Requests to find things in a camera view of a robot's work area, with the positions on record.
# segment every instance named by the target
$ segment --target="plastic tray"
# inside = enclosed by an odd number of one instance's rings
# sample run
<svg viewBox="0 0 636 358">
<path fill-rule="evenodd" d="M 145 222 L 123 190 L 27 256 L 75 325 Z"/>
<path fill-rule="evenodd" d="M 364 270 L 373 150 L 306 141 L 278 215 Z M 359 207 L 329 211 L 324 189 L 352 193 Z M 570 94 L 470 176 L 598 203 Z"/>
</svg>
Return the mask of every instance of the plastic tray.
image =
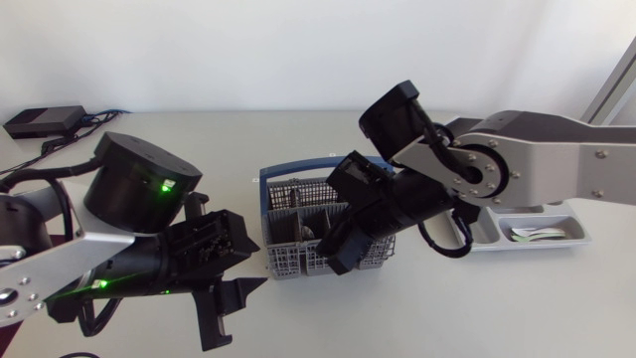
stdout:
<svg viewBox="0 0 636 358">
<path fill-rule="evenodd" d="M 446 215 L 452 223 L 450 213 Z M 451 227 L 457 240 L 463 243 L 461 233 L 454 225 Z M 565 231 L 565 238 L 516 242 L 511 238 L 512 228 L 559 228 Z M 472 251 L 475 252 L 563 248 L 591 242 L 591 237 L 567 202 L 531 208 L 483 208 L 477 222 L 471 224 L 470 229 L 473 234 Z"/>
</svg>

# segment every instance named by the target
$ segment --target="wall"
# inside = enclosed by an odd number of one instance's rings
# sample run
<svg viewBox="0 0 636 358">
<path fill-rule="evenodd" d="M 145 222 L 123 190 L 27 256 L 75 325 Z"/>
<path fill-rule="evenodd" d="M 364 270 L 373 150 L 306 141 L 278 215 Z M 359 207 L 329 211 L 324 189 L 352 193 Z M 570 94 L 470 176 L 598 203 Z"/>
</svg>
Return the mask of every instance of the wall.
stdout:
<svg viewBox="0 0 636 358">
<path fill-rule="evenodd" d="M 0 0 L 0 121 L 24 107 L 426 108 L 581 115 L 632 0 Z"/>
</svg>

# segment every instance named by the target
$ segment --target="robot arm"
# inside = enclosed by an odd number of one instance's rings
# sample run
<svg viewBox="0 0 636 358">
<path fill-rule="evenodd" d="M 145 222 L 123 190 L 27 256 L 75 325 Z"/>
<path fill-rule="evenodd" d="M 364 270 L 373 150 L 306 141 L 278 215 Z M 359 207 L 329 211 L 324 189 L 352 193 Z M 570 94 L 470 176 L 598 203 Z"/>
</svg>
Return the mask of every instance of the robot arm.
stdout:
<svg viewBox="0 0 636 358">
<path fill-rule="evenodd" d="M 351 206 L 318 247 L 337 273 L 350 270 L 372 240 L 450 209 L 461 227 L 485 206 L 569 198 L 636 204 L 636 128 L 520 111 L 434 126 L 418 95 L 401 83 L 360 119 L 383 158 L 403 168 L 399 174 L 380 173 L 352 153 L 327 179 Z"/>
<path fill-rule="evenodd" d="M 97 169 L 89 188 L 58 182 Z M 86 164 L 0 180 L 0 327 L 46 307 L 59 323 L 78 320 L 92 336 L 124 297 L 192 293 L 203 350 L 230 344 L 223 317 L 244 308 L 265 278 L 222 280 L 259 248 L 241 216 L 205 214 L 208 197 L 193 192 L 201 176 L 153 144 L 107 132 Z M 8 194 L 34 179 L 52 186 Z M 170 225 L 184 205 L 186 221 Z M 53 247 L 45 223 L 60 214 L 66 241 Z M 109 302 L 95 316 L 92 302 L 101 298 Z"/>
</svg>

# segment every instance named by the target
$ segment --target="white table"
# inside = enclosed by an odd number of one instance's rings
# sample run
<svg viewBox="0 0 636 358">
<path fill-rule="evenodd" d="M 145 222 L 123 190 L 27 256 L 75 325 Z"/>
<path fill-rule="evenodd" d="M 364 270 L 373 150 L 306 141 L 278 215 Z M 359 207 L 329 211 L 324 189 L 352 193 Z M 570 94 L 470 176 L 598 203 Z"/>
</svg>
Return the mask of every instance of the white table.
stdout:
<svg viewBox="0 0 636 358">
<path fill-rule="evenodd" d="M 204 173 L 197 191 L 210 195 L 209 208 L 244 215 L 249 235 L 262 246 L 252 178 L 262 167 L 329 153 L 377 155 L 358 128 L 360 114 L 139 113 L 103 129 L 139 136 L 193 163 Z M 37 167 L 86 161 L 103 129 Z M 1 168 L 34 157 L 42 143 L 0 135 Z M 91 179 L 71 181 L 88 185 Z M 225 318 L 234 343 L 220 349 L 201 351 L 194 301 L 181 294 L 124 299 L 92 338 L 76 323 L 56 324 L 38 313 L 23 323 L 6 356 L 634 357 L 636 207 L 571 204 L 592 236 L 589 246 L 450 260 L 411 228 L 397 235 L 397 253 L 380 269 L 271 278 L 249 296 L 246 309 Z M 441 218 L 428 227 L 439 240 L 451 238 Z M 265 262 L 264 251 L 255 253 L 226 277 L 269 276 Z"/>
</svg>

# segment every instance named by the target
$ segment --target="dish rack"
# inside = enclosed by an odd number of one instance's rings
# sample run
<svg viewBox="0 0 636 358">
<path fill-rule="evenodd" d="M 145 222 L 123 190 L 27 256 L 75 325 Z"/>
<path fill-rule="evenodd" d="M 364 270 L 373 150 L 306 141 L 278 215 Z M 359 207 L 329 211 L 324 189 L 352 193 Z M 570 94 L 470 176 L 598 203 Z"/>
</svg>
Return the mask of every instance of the dish rack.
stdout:
<svg viewBox="0 0 636 358">
<path fill-rule="evenodd" d="M 260 169 L 260 216 L 267 250 L 268 268 L 274 278 L 296 278 L 333 273 L 327 259 L 316 253 L 320 240 L 338 220 L 348 204 L 326 183 L 326 178 L 267 179 L 337 166 L 345 157 L 300 160 Z M 393 170 L 381 157 L 368 159 Z M 395 252 L 396 236 L 373 242 L 358 269 L 376 269 Z"/>
</svg>

